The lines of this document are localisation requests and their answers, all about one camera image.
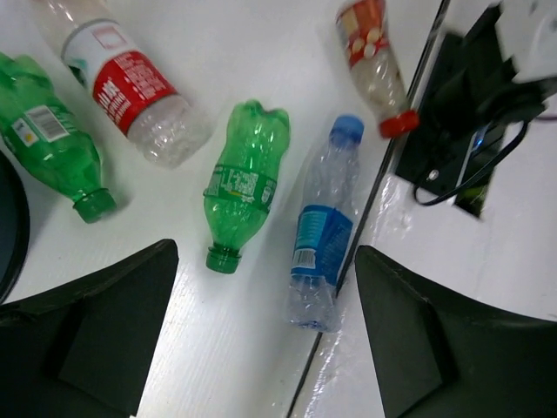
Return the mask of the green bottle near bin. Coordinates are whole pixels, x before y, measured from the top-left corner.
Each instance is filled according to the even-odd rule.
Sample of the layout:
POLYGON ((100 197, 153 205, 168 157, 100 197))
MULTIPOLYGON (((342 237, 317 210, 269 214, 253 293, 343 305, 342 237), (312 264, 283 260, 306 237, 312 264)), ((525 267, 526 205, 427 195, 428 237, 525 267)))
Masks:
POLYGON ((117 209, 103 185, 91 136, 78 127, 49 75, 27 55, 1 55, 1 135, 23 168, 71 200, 84 222, 95 223, 117 209))

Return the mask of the dark bin with gold rim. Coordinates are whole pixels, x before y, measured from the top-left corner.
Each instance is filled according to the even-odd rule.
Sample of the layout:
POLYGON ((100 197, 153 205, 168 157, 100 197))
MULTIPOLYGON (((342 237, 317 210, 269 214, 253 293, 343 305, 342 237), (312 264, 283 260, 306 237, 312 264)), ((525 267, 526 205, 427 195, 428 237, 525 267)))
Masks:
POLYGON ((1 153, 1 303, 18 281, 29 242, 30 211, 23 182, 1 153))

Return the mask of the small bottle with red cap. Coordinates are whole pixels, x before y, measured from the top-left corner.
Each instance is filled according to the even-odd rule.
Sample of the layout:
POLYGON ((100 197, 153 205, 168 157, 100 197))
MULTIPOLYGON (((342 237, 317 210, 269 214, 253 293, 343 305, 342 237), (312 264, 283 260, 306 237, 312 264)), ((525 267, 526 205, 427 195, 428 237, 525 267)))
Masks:
POLYGON ((419 126, 388 36, 386 3, 362 0, 344 4, 336 17, 352 81, 371 109, 382 138, 395 138, 419 126))

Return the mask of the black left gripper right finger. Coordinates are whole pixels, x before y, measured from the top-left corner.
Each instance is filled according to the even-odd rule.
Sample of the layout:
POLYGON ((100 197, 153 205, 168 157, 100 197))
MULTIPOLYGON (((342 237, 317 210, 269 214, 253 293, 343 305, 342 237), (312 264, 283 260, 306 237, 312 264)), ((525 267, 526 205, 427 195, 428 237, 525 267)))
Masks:
POLYGON ((555 416, 553 321, 471 299, 370 246, 355 271, 386 416, 555 416))

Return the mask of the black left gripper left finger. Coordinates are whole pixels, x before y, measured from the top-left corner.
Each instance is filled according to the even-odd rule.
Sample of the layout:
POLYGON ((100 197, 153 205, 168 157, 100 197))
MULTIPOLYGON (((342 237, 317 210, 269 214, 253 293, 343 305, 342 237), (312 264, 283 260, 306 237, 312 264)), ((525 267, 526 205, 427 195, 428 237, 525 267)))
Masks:
POLYGON ((3 305, 1 415, 136 415, 177 269, 177 244, 162 239, 3 305))

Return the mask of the green bottle lying centre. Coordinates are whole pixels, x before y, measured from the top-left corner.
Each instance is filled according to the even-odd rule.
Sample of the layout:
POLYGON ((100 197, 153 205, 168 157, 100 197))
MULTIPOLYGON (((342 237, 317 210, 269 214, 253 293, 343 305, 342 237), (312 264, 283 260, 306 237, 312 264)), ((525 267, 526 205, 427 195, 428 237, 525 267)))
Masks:
POLYGON ((212 236, 205 265, 212 271, 235 273, 242 247, 265 223, 290 139, 286 110, 267 110, 256 99, 234 106, 225 146, 204 191, 212 236))

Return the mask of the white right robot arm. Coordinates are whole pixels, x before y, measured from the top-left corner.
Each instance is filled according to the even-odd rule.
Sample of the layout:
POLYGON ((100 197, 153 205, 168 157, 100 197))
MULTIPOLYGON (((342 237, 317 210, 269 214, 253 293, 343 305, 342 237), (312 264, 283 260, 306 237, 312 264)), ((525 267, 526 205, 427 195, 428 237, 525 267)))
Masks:
POLYGON ((518 82, 556 77, 556 0, 501 1, 496 24, 503 58, 518 82))

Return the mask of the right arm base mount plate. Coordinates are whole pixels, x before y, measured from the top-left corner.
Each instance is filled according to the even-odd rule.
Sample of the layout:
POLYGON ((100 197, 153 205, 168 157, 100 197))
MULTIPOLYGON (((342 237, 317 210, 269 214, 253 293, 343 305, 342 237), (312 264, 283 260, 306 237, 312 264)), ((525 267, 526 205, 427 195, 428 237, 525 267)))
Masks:
POLYGON ((540 106, 533 87, 513 82, 494 30, 448 34, 440 46, 395 173, 414 200, 435 206, 451 200, 479 217, 495 166, 526 136, 540 106))

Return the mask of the clear bottle with blue label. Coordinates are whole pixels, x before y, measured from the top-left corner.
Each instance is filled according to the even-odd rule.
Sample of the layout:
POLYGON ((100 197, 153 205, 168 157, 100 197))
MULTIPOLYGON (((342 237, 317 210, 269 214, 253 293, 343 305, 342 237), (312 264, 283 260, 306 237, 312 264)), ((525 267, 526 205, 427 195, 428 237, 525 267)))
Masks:
POLYGON ((339 272, 357 219, 352 197, 359 177, 360 118, 338 116, 308 165, 292 252, 288 321, 319 333, 339 329, 339 272))

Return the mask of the clear bottle with red label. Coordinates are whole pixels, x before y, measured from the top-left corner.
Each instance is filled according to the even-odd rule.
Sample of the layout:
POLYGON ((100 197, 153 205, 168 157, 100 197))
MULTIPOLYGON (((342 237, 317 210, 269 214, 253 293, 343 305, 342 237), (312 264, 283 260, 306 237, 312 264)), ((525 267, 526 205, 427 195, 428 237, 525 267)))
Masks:
POLYGON ((32 1, 30 10, 47 44, 147 160, 175 168, 208 142, 205 114, 178 93, 104 1, 32 1))

